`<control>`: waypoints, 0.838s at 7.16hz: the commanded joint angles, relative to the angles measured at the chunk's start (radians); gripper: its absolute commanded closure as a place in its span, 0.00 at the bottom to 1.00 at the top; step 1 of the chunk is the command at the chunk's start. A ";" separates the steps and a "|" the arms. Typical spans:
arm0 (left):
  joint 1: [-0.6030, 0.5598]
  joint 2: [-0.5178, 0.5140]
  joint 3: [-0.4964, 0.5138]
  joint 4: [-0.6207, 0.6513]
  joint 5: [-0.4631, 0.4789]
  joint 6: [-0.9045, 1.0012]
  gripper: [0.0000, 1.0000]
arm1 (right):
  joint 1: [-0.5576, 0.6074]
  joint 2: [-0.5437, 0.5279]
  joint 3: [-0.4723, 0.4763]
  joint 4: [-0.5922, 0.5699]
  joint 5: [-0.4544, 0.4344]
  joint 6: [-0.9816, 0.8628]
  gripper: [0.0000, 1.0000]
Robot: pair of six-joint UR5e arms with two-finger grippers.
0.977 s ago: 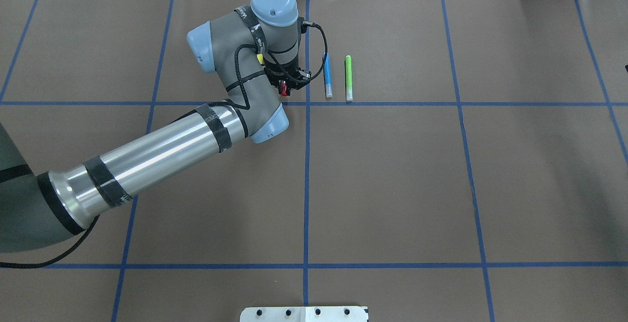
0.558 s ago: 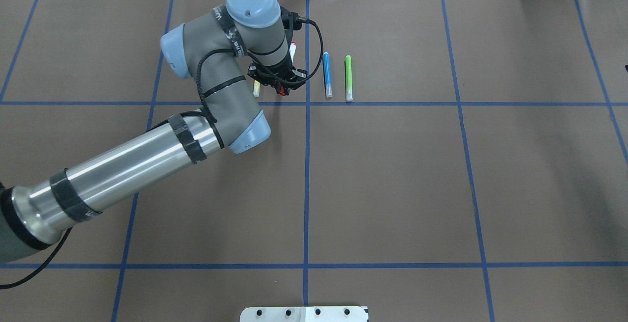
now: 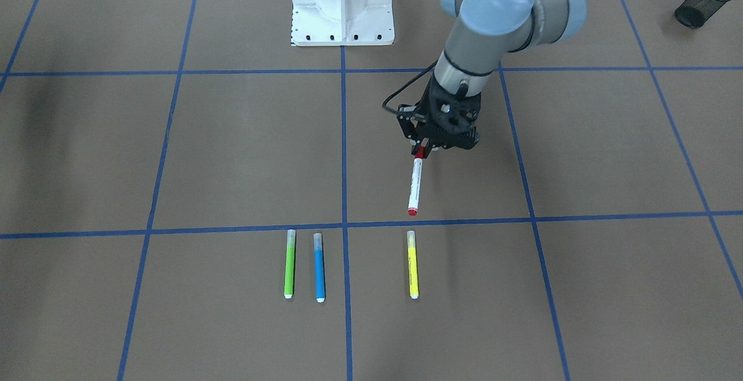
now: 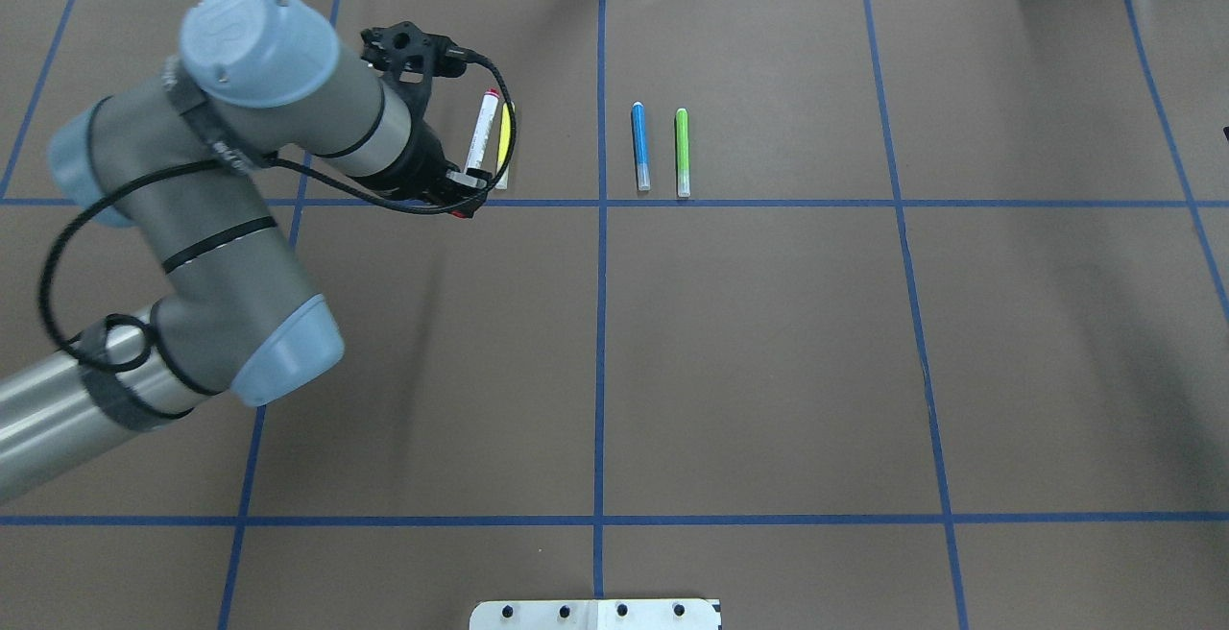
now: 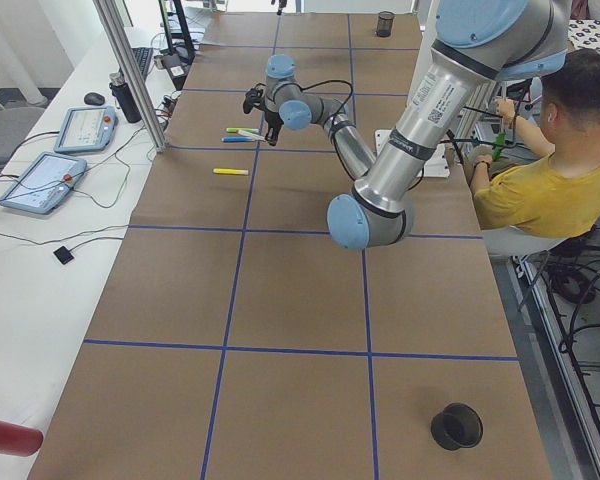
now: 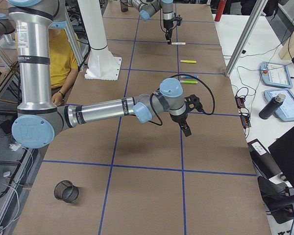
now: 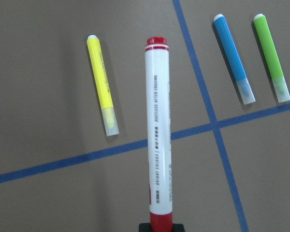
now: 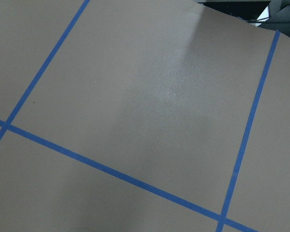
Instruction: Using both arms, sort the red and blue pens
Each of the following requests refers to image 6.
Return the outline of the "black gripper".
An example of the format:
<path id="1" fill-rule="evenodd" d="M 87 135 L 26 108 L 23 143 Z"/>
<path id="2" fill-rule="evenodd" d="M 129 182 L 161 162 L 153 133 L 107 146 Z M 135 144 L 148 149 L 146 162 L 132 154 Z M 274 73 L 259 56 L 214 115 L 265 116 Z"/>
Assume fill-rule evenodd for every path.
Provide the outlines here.
<path id="1" fill-rule="evenodd" d="M 168 44 L 172 43 L 172 28 L 173 28 L 173 19 L 163 20 L 163 26 L 166 29 L 165 37 L 168 41 Z"/>
<path id="2" fill-rule="evenodd" d="M 187 124 L 187 117 L 188 117 L 188 113 L 182 113 L 180 115 L 173 115 L 170 114 L 171 119 L 178 123 L 179 125 L 188 125 Z M 192 134 L 191 129 L 189 127 L 183 127 L 182 131 L 184 133 L 184 136 L 188 137 Z"/>

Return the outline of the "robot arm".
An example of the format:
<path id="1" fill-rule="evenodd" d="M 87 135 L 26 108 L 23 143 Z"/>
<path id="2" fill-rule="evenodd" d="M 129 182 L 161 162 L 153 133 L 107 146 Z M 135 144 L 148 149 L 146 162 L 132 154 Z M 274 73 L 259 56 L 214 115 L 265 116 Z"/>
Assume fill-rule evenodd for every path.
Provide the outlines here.
<path id="1" fill-rule="evenodd" d="M 190 112 L 187 97 L 176 78 L 166 78 L 151 95 L 124 97 L 89 106 L 56 106 L 51 100 L 49 28 L 66 28 L 67 11 L 64 0 L 7 0 L 9 16 L 17 31 L 17 52 L 20 68 L 22 102 L 17 107 L 18 118 L 12 125 L 16 142 L 27 148 L 41 148 L 51 143 L 62 131 L 79 124 L 109 118 L 135 115 L 139 122 L 151 121 L 164 111 L 178 123 L 184 135 L 191 130 L 186 119 Z M 138 0 L 134 8 L 143 20 L 162 9 L 164 26 L 178 20 L 173 13 L 172 0 L 154 0 L 147 6 Z M 122 58 L 108 49 L 99 2 L 78 2 L 91 52 L 86 79 L 117 80 Z"/>
<path id="2" fill-rule="evenodd" d="M 172 43 L 173 21 L 176 16 L 173 12 L 172 0 L 153 0 L 151 3 L 144 3 L 141 0 L 128 0 L 127 2 L 139 11 L 140 17 L 144 21 L 149 20 L 162 10 L 163 26 L 166 29 L 165 37 L 168 44 Z"/>

